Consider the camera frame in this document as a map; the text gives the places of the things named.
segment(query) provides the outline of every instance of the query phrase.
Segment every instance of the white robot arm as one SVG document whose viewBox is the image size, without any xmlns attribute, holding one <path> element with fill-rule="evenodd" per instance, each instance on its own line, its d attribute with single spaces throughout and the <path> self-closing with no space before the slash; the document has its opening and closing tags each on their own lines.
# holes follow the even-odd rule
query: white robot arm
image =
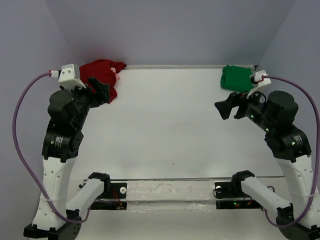
<svg viewBox="0 0 320 240">
<path fill-rule="evenodd" d="M 227 100 L 216 102 L 215 107 L 224 120 L 229 118 L 232 108 L 238 107 L 235 119 L 247 117 L 265 132 L 264 140 L 281 167 L 291 202 L 270 191 L 249 171 L 236 173 L 229 184 L 216 188 L 216 197 L 250 196 L 265 209 L 270 223 L 287 239 L 320 239 L 320 196 L 317 176 L 312 170 L 311 148 L 305 133 L 293 125 L 298 105 L 284 91 L 273 91 L 266 98 L 259 90 L 271 83 L 269 78 L 275 77 L 267 76 L 265 71 L 257 72 L 251 78 L 253 84 L 257 83 L 254 90 L 233 92 Z M 276 224 L 271 222 L 267 211 L 277 216 Z"/>
<path fill-rule="evenodd" d="M 24 236 L 72 240 L 88 218 L 93 202 L 111 188 L 109 175 L 94 172 L 67 203 L 70 175 L 83 139 L 82 127 L 90 108 L 109 102 L 109 86 L 91 77 L 88 81 L 93 92 L 82 83 L 79 67 L 74 64 L 50 72 L 51 77 L 58 78 L 61 90 L 53 93 L 49 100 L 51 119 L 42 148 L 43 186 L 47 196 L 41 194 L 36 216 L 32 224 L 24 228 Z"/>
</svg>

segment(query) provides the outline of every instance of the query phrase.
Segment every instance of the gray wall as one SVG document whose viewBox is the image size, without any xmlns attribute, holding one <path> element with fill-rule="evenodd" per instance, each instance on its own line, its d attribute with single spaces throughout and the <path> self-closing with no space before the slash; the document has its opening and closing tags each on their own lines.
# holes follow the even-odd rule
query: gray wall
<svg viewBox="0 0 320 240">
<path fill-rule="evenodd" d="M 294 0 L 45 0 L 82 62 L 258 64 Z"/>
<path fill-rule="evenodd" d="M 265 53 L 259 68 L 303 86 L 320 110 L 320 1 L 297 0 Z M 316 120 L 307 98 L 299 90 L 276 80 L 272 89 L 293 94 L 299 104 L 296 126 L 305 131 L 315 155 Z"/>
<path fill-rule="evenodd" d="M 4 0 L 0 8 L 0 239 L 20 240 L 36 212 L 40 191 L 14 149 L 11 124 L 25 86 L 49 69 L 75 62 L 62 33 L 42 0 Z M 43 78 L 27 95 L 18 116 L 18 139 L 25 158 L 42 178 L 41 150 L 49 122 L 54 78 Z"/>
</svg>

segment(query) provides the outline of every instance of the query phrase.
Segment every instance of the red cloth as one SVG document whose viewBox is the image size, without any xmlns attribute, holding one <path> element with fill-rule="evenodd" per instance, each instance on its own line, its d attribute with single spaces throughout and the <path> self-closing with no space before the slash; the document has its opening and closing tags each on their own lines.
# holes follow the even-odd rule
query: red cloth
<svg viewBox="0 0 320 240">
<path fill-rule="evenodd" d="M 114 62 L 107 59 L 99 59 L 91 63 L 87 63 L 80 67 L 80 79 L 84 84 L 88 84 L 89 77 L 95 77 L 102 84 L 109 84 L 110 86 L 110 101 L 117 97 L 117 91 L 115 85 L 117 82 L 116 74 L 110 69 L 115 68 L 116 73 L 119 73 L 127 65 L 123 62 Z"/>
</svg>

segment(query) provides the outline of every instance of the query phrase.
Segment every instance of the green cloth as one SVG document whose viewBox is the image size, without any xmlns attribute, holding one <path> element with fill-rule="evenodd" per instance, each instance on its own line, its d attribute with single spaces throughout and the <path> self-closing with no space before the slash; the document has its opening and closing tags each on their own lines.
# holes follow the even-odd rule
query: green cloth
<svg viewBox="0 0 320 240">
<path fill-rule="evenodd" d="M 254 88 L 250 81 L 251 69 L 240 66 L 225 66 L 222 70 L 221 88 L 235 92 L 248 92 Z"/>
</svg>

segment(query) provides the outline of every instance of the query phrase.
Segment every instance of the screw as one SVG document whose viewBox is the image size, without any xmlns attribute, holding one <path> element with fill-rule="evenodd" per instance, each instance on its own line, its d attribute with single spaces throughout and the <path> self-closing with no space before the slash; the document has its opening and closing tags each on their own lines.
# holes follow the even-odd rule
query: screw
<svg viewBox="0 0 320 240">
<path fill-rule="evenodd" d="M 127 192 L 127 189 L 123 186 L 120 188 L 120 193 L 125 194 Z"/>
<path fill-rule="evenodd" d="M 216 186 L 215 191 L 220 194 L 222 193 L 222 187 L 221 186 Z"/>
</svg>

